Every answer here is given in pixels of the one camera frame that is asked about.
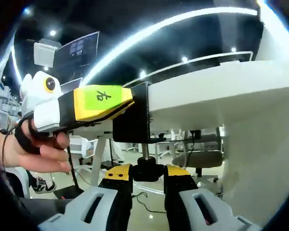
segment green label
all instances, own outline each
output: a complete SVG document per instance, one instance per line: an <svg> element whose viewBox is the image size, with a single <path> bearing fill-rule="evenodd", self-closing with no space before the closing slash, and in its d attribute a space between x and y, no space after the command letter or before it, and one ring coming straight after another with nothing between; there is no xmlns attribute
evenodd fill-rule
<svg viewBox="0 0 289 231"><path fill-rule="evenodd" d="M122 103L121 86L84 87L85 110L108 110Z"/></svg>

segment metal screw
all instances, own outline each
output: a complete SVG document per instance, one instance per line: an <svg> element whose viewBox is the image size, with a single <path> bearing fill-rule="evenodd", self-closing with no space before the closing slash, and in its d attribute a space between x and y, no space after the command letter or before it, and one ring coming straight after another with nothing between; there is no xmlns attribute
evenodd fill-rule
<svg viewBox="0 0 289 231"><path fill-rule="evenodd" d="M143 148L143 157L145 160L148 160L149 159L149 146L147 143L142 143L141 144L142 148Z"/></svg>

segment computer screen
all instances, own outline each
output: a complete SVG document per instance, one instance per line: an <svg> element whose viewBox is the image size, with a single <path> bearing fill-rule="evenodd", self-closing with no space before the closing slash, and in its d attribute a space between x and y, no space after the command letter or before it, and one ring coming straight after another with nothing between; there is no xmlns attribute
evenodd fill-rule
<svg viewBox="0 0 289 231"><path fill-rule="evenodd" d="M77 79L74 79L72 81L62 84L60 86L62 93L65 94L78 88L80 86L81 81L82 81L82 78L77 78Z"/></svg>
<svg viewBox="0 0 289 231"><path fill-rule="evenodd" d="M58 48L54 54L53 75L61 84L83 77L97 53L99 32L80 37Z"/></svg>

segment gray chair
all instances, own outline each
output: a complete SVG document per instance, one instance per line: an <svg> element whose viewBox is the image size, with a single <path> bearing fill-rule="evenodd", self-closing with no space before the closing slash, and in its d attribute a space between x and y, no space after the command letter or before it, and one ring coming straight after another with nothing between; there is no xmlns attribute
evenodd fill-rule
<svg viewBox="0 0 289 231"><path fill-rule="evenodd" d="M185 137L184 142L186 152L177 158L173 159L172 164L178 166L196 168L196 177L198 181L208 181L208 179L218 180L217 175L202 175L203 168L219 167L223 164L222 139L219 128L216 128L215 133L201 135L195 138L194 149L188 147L193 143L192 139Z"/></svg>

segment finger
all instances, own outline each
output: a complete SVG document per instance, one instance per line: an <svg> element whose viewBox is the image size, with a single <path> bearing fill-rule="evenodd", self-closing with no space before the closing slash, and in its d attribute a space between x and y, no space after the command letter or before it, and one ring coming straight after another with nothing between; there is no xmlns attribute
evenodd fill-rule
<svg viewBox="0 0 289 231"><path fill-rule="evenodd" d="M39 152L41 156L48 158L48 159L53 159L53 160L57 160L60 162L68 161L68 154L65 151L55 149L47 145L42 145L39 148Z"/></svg>
<svg viewBox="0 0 289 231"><path fill-rule="evenodd" d="M34 154L21 156L19 165L26 170L40 173L69 172L71 170L68 162L59 162Z"/></svg>
<svg viewBox="0 0 289 231"><path fill-rule="evenodd" d="M38 130L37 127L34 124L34 119L31 119L31 126L32 126L33 130L35 130L35 131Z"/></svg>
<svg viewBox="0 0 289 231"><path fill-rule="evenodd" d="M60 132L57 135L56 142L57 142L59 148L65 149L69 145L69 138L65 133Z"/></svg>
<svg viewBox="0 0 289 231"><path fill-rule="evenodd" d="M28 125L28 120L25 120L22 125L21 125L21 129L23 131L23 133L25 134L25 136L27 136L31 141L33 140L31 133L29 131L29 125Z"/></svg>

